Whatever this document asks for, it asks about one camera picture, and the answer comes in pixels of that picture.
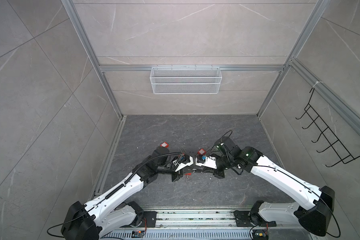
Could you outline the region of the red padlock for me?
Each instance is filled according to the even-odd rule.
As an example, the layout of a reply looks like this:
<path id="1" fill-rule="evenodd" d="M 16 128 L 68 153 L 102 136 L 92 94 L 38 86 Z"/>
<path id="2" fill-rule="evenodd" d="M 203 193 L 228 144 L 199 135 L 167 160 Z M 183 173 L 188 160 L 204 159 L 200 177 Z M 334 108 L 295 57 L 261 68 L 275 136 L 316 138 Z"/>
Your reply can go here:
<path id="1" fill-rule="evenodd" d="M 204 149 L 200 149 L 199 151 L 198 151 L 198 155 L 200 155 L 200 156 L 203 156 L 203 155 L 205 155 L 206 154 L 206 151 L 204 150 Z"/>
<path id="2" fill-rule="evenodd" d="M 163 142 L 162 144 L 160 144 L 160 146 L 162 148 L 168 148 L 169 147 L 169 144 L 167 142 Z"/>
<path id="3" fill-rule="evenodd" d="M 187 183 L 187 182 L 189 182 L 189 181 L 191 180 L 191 179 L 190 179 L 191 175 L 192 175 L 192 173 L 186 173 L 186 174 L 185 174 L 185 177 L 186 177 L 186 183 Z"/>

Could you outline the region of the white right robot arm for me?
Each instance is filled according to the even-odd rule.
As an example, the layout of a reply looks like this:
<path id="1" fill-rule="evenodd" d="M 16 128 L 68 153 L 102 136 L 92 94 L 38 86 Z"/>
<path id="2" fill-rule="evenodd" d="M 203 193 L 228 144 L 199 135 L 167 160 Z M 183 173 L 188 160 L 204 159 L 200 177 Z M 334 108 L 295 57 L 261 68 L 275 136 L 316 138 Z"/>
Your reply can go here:
<path id="1" fill-rule="evenodd" d="M 211 170 L 216 178 L 224 178 L 225 170 L 237 168 L 269 182 L 290 198 L 292 203 L 272 204 L 256 201 L 248 218 L 254 226 L 270 222 L 300 224 L 308 232 L 324 237 L 334 218 L 335 192 L 328 186 L 318 187 L 292 175 L 253 147 L 241 149 L 229 137 L 221 137 L 214 147 L 218 154 L 200 150 L 192 164 Z"/>

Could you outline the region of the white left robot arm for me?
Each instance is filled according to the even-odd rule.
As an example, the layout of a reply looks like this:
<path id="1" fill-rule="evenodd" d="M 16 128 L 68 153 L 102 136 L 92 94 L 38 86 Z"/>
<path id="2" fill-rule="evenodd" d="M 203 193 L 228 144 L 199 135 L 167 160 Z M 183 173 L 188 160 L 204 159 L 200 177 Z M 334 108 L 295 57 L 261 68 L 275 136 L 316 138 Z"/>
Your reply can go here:
<path id="1" fill-rule="evenodd" d="M 116 228 L 139 226 L 143 209 L 135 202 L 125 203 L 125 200 L 156 180 L 159 174 L 169 174 L 174 180 L 182 177 L 183 168 L 193 163 L 194 159 L 189 155 L 157 147 L 116 186 L 85 204 L 72 204 L 62 224 L 63 238 L 98 240 Z"/>

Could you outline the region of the red padlock front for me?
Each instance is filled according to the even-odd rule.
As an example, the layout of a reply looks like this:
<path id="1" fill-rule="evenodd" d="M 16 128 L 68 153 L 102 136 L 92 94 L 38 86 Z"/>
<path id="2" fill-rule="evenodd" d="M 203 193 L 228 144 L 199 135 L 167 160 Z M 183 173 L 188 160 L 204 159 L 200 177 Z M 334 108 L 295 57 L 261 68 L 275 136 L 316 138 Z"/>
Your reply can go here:
<path id="1" fill-rule="evenodd" d="M 186 183 L 187 183 L 187 182 L 189 182 L 189 181 L 191 180 L 191 179 L 190 179 L 191 175 L 192 175 L 192 173 L 186 173 L 186 174 L 185 174 L 185 177 L 186 177 Z"/>

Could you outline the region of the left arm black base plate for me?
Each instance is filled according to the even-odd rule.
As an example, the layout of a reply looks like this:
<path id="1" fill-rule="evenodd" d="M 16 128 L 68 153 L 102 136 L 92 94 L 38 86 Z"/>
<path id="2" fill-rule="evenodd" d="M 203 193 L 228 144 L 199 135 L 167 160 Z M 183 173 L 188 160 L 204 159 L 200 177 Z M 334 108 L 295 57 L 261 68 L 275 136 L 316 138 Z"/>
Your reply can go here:
<path id="1" fill-rule="evenodd" d="M 157 221 L 157 213 L 156 211 L 147 211 L 143 214 L 142 227 L 147 228 L 155 228 Z"/>

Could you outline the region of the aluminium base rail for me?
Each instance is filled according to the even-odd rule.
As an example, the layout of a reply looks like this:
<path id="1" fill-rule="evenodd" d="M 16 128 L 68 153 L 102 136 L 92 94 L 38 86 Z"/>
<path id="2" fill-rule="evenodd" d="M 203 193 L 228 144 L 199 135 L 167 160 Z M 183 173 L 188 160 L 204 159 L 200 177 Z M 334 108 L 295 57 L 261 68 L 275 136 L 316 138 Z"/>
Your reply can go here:
<path id="1" fill-rule="evenodd" d="M 246 209 L 151 209 L 156 211 L 157 221 L 155 228 L 249 228 L 237 227 L 234 211 L 250 211 Z M 95 218 L 96 226 L 102 227 L 104 233 L 126 227 L 143 228 L 144 211 L 136 211 L 131 206 L 125 205 L 119 209 L 111 211 L 105 218 Z M 292 219 L 288 215 L 278 217 L 273 221 L 276 227 L 282 228 L 301 228 L 298 220 Z"/>

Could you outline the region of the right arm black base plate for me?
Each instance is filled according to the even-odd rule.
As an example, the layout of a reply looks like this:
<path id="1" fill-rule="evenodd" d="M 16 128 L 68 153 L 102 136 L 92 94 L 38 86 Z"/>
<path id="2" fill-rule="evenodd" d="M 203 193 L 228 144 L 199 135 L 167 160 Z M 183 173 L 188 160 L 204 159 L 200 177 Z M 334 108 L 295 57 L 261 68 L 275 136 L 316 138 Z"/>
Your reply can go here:
<path id="1" fill-rule="evenodd" d="M 258 213 L 252 211 L 234 211 L 237 227 L 276 227 L 275 221 L 267 222 Z"/>

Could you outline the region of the aluminium frame left rail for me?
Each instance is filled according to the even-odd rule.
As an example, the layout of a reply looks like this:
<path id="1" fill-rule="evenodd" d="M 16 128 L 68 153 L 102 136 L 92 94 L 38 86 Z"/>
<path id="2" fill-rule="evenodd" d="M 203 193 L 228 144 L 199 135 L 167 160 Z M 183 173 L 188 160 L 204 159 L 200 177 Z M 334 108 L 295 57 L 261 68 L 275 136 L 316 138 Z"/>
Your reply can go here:
<path id="1" fill-rule="evenodd" d="M 105 155 L 104 161 L 101 165 L 99 174 L 97 176 L 95 185 L 92 189 L 92 192 L 89 195 L 88 201 L 93 200 L 96 197 L 99 197 L 104 192 L 104 186 L 119 144 L 123 128 L 126 122 L 127 116 L 123 116 L 122 119 L 118 122 L 113 137 L 111 138 L 111 143 L 107 154 Z"/>

